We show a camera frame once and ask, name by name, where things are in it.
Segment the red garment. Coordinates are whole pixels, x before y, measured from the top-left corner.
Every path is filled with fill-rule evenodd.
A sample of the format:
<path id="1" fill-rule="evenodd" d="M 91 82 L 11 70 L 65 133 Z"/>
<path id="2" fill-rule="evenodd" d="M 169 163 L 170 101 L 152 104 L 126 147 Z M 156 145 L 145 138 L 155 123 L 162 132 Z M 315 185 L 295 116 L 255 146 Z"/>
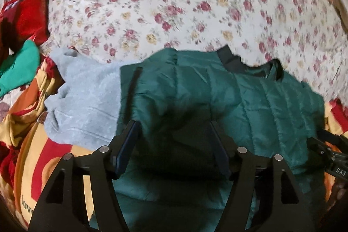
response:
<path id="1" fill-rule="evenodd" d="M 48 0 L 9 0 L 1 9 L 1 61 L 28 39 L 40 46 L 48 31 Z"/>

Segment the orange patterned blanket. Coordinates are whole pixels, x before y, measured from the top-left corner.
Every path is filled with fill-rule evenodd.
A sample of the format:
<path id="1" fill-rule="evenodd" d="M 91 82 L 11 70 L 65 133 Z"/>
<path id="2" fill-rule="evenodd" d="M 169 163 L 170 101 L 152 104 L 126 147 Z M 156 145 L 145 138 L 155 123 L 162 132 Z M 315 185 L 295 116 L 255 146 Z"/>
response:
<path id="1" fill-rule="evenodd" d="M 45 132 L 44 101 L 60 86 L 62 78 L 56 64 L 45 58 L 1 122 L 1 197 L 25 229 L 61 157 L 67 152 L 77 157 L 91 153 L 77 145 L 57 144 Z"/>

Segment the bright green garment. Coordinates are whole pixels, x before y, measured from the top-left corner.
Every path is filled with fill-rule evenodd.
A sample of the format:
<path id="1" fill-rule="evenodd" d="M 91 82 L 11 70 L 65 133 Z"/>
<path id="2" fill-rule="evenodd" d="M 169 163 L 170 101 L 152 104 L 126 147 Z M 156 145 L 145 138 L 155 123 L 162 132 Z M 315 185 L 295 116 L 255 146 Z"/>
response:
<path id="1" fill-rule="evenodd" d="M 30 83 L 40 65 L 40 52 L 32 40 L 26 40 L 22 48 L 1 64 L 1 97 L 10 91 Z"/>

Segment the dark green quilted puffer jacket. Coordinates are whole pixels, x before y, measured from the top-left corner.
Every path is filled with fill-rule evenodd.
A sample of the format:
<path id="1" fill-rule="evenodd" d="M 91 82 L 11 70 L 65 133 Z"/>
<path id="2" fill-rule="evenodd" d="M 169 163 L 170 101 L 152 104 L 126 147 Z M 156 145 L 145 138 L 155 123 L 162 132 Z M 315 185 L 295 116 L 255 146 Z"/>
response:
<path id="1" fill-rule="evenodd" d="M 140 122 L 126 171 L 113 182 L 128 231 L 216 231 L 232 181 L 211 147 L 213 121 L 253 154 L 283 156 L 314 224 L 323 187 L 311 184 L 323 173 L 310 168 L 307 140 L 324 126 L 324 100 L 278 60 L 249 67 L 228 47 L 166 48 L 125 65 L 120 76 L 116 134 Z"/>

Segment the light grey sweatshirt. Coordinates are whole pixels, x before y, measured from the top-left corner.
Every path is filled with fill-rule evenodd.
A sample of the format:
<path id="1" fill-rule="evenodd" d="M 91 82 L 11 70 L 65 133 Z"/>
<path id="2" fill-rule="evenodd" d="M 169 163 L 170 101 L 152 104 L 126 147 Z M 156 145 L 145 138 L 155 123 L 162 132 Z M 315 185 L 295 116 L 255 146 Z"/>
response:
<path id="1" fill-rule="evenodd" d="M 121 108 L 120 68 L 135 60 L 101 63 L 73 49 L 54 49 L 50 58 L 64 83 L 44 102 L 48 137 L 94 151 L 116 134 Z"/>

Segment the white floral quilt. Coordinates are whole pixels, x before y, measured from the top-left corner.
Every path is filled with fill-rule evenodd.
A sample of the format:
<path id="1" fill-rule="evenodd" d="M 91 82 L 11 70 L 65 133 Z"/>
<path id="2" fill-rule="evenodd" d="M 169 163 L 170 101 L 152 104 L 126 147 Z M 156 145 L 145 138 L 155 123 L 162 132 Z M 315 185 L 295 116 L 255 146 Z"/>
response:
<path id="1" fill-rule="evenodd" d="M 228 45 L 248 65 L 278 58 L 326 100 L 347 102 L 347 27 L 329 0 L 49 0 L 48 15 L 43 53 L 74 47 L 112 62 Z"/>

